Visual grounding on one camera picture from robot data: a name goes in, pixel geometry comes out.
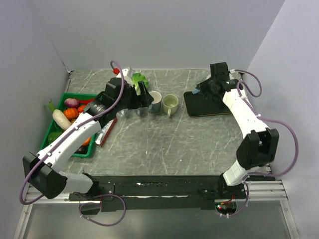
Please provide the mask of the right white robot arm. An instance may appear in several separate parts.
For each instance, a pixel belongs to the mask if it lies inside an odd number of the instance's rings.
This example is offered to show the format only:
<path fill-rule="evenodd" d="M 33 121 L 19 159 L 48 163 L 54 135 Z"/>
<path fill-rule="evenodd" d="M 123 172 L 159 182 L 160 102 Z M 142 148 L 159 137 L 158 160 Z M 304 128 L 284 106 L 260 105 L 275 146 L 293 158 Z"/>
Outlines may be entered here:
<path fill-rule="evenodd" d="M 210 64 L 210 76 L 196 86 L 206 99 L 223 103 L 234 116 L 243 140 L 236 151 L 236 161 L 219 177 L 218 193 L 230 198 L 249 176 L 275 158 L 279 132 L 258 119 L 247 98 L 244 82 L 236 79 L 236 70 L 229 71 L 226 62 Z"/>

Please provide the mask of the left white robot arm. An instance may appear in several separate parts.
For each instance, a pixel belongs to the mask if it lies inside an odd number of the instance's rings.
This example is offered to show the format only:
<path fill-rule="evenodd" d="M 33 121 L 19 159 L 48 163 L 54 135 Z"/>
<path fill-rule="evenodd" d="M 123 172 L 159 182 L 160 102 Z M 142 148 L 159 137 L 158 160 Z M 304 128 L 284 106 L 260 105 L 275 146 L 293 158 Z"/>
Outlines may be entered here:
<path fill-rule="evenodd" d="M 121 78 L 108 81 L 105 90 L 85 107 L 62 135 L 37 154 L 28 153 L 23 157 L 25 181 L 48 199 L 61 193 L 81 193 L 87 200 L 95 199 L 99 181 L 86 173 L 65 173 L 62 171 L 64 164 L 85 140 L 113 120 L 117 112 L 148 107 L 153 102 L 144 82 L 139 81 L 138 86 L 139 94 Z"/>

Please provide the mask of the grey plastic measuring cup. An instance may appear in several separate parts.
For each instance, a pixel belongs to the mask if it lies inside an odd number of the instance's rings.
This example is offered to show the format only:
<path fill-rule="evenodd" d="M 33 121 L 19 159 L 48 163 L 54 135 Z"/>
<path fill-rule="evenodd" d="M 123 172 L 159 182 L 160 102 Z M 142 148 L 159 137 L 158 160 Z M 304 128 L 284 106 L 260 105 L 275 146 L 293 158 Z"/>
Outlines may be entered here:
<path fill-rule="evenodd" d="M 117 117 L 118 118 L 127 118 L 130 116 L 131 113 L 132 113 L 132 110 L 123 109 L 123 110 L 117 112 Z"/>

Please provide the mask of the blue butterfly mug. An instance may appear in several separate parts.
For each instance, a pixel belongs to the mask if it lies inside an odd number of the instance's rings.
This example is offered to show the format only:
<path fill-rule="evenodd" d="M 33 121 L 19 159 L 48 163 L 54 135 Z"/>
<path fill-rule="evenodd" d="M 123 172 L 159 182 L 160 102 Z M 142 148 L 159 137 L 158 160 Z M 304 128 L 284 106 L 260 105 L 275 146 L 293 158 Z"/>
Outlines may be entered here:
<path fill-rule="evenodd" d="M 195 89 L 192 91 L 192 94 L 193 94 L 193 95 L 196 95 L 196 94 L 199 94 L 200 92 L 201 92 L 201 89 L 195 88 Z"/>

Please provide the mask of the grey-blue hexagonal mug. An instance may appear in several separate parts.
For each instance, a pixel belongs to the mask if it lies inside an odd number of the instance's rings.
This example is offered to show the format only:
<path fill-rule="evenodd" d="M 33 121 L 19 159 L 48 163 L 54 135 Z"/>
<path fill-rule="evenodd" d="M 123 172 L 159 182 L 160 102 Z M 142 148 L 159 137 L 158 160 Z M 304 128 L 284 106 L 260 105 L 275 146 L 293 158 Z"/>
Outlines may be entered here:
<path fill-rule="evenodd" d="M 161 110 L 162 95 L 157 91 L 151 91 L 149 94 L 153 98 L 153 101 L 149 106 L 149 112 L 152 114 L 157 114 Z"/>

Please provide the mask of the green ceramic mug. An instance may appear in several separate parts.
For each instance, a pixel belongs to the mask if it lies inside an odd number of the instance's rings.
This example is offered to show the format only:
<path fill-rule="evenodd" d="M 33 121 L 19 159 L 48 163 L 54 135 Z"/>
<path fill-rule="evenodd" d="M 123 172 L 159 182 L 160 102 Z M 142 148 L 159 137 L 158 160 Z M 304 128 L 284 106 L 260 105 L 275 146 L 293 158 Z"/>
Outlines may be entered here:
<path fill-rule="evenodd" d="M 175 95 L 166 95 L 162 100 L 162 110 L 168 116 L 174 115 L 178 108 L 179 100 Z"/>

